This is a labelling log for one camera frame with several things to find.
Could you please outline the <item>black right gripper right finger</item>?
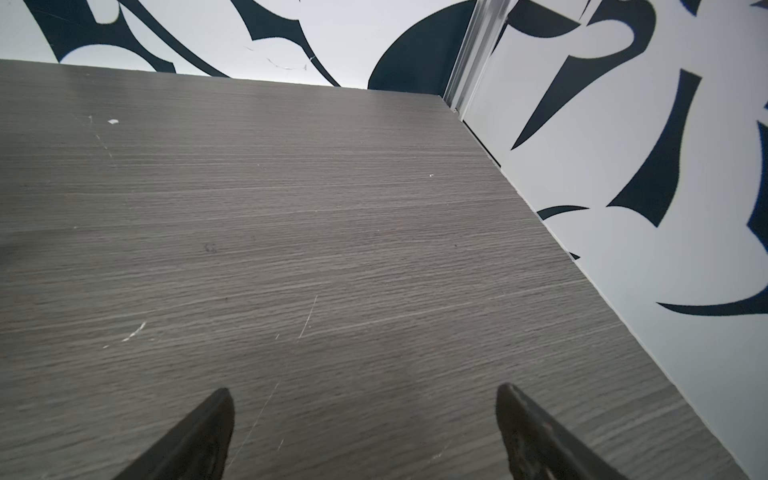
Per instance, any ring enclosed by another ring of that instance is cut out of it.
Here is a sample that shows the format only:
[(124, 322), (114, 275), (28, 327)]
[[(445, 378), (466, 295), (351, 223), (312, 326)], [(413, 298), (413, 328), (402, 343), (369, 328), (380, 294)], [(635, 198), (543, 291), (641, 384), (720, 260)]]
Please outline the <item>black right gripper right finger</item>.
[(515, 479), (624, 478), (513, 384), (498, 387), (495, 415)]

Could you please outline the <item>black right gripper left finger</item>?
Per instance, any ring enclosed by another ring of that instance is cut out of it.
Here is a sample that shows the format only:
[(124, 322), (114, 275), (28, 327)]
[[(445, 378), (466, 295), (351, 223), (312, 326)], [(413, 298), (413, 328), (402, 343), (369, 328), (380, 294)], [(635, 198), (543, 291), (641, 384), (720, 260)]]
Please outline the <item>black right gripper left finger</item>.
[(220, 479), (234, 424), (233, 397), (227, 388), (219, 388), (115, 478)]

